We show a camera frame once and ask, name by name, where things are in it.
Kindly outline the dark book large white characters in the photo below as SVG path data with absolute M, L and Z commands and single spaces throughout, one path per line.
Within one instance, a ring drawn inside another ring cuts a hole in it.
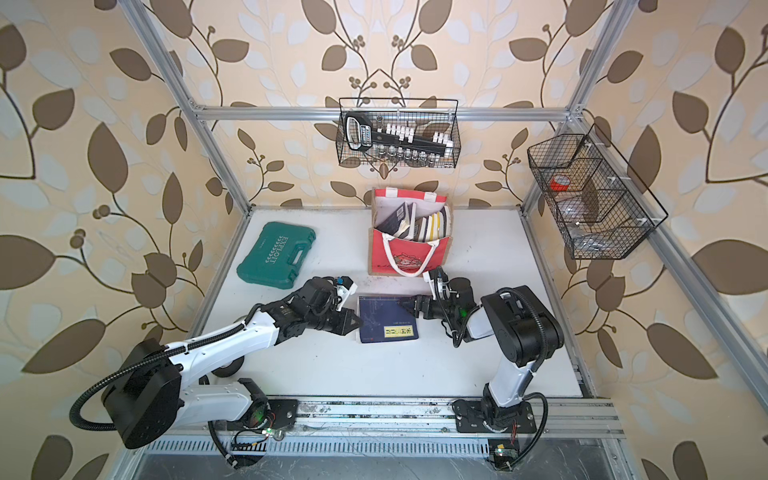
M 382 234 L 390 235 L 394 238 L 400 238 L 408 227 L 408 205 L 403 203 L 381 221 L 376 229 Z

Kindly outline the navy book yellow label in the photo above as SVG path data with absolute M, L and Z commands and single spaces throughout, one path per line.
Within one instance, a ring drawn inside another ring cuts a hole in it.
M 408 227 L 401 235 L 401 239 L 412 240 L 415 235 L 416 223 L 417 223 L 417 205 L 410 203 L 408 205 Z

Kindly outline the red and burlap canvas bag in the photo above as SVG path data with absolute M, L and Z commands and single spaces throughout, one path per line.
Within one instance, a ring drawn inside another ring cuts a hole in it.
M 382 234 L 376 226 L 403 203 L 417 205 L 417 223 L 412 240 Z M 419 219 L 446 207 L 450 211 L 450 234 L 440 240 L 421 242 L 416 236 Z M 434 192 L 387 187 L 375 189 L 371 197 L 369 273 L 376 276 L 418 277 L 443 265 L 452 239 L 454 215 L 446 196 Z

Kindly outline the yellow cartoon man book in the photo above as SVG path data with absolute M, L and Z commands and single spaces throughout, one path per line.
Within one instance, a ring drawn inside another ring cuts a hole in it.
M 416 238 L 421 242 L 431 242 L 445 238 L 450 234 L 450 211 L 443 207 L 440 211 L 419 219 L 419 231 Z

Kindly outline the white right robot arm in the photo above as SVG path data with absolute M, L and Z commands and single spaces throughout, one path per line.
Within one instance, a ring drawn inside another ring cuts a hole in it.
M 545 424 L 534 416 L 528 393 L 545 360 L 564 346 L 565 335 L 554 316 L 527 286 L 502 287 L 475 300 L 469 279 L 449 279 L 440 269 L 425 275 L 428 295 L 399 302 L 409 314 L 438 320 L 454 347 L 491 337 L 501 351 L 501 361 L 478 400 L 451 403 L 460 433 L 535 433 Z

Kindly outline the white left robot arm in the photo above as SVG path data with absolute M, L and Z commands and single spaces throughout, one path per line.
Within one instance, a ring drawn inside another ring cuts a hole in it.
M 168 345 L 145 340 L 120 369 L 74 401 L 69 421 L 85 431 L 115 431 L 128 449 L 187 424 L 226 421 L 250 429 L 275 428 L 279 417 L 253 380 L 213 385 L 203 378 L 232 375 L 247 355 L 307 330 L 351 333 L 362 324 L 345 305 L 356 289 L 348 276 L 313 277 L 280 300 L 253 305 L 230 326 Z

